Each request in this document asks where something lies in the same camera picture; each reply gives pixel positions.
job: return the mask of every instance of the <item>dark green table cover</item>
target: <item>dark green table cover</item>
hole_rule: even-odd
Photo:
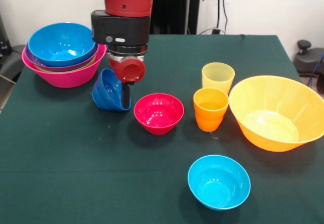
[[[323,139],[267,152],[245,139],[230,110],[216,132],[200,131],[192,96],[208,62],[230,64],[233,84],[263,74],[299,80],[276,36],[152,36],[133,102],[163,92],[185,105],[179,125],[154,136],[132,110],[95,106],[91,90],[106,59],[74,89],[25,68],[0,115],[0,223],[324,223]],[[191,194],[187,171],[209,154],[249,173],[251,193],[240,207],[211,211]]]

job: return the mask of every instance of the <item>red bowl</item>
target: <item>red bowl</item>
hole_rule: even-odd
[[[184,115],[184,107],[172,95],[149,94],[135,104],[134,115],[148,132],[164,135],[179,123]]]

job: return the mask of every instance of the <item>yellow cup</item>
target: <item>yellow cup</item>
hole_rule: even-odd
[[[221,124],[228,108],[228,95],[222,90],[205,87],[193,96],[198,127],[206,132],[215,131]]]
[[[214,87],[227,94],[232,86],[235,71],[232,67],[221,62],[213,62],[202,68],[202,87]]]

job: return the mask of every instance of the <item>light blue bowl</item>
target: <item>light blue bowl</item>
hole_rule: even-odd
[[[92,91],[92,98],[98,108],[108,111],[127,111],[132,106],[130,99],[129,108],[122,105],[123,83],[116,78],[110,69],[103,69],[98,76]]]
[[[41,28],[28,42],[30,52],[44,65],[71,66],[95,52],[90,28],[77,23],[55,23]]]
[[[229,210],[249,196],[251,181],[246,170],[231,158],[209,155],[196,160],[188,172],[196,199],[211,210]]]

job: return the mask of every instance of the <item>orange cup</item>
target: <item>orange cup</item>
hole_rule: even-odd
[[[193,104],[198,127],[203,131],[212,132],[221,124],[229,98],[220,89],[205,87],[196,91]]]

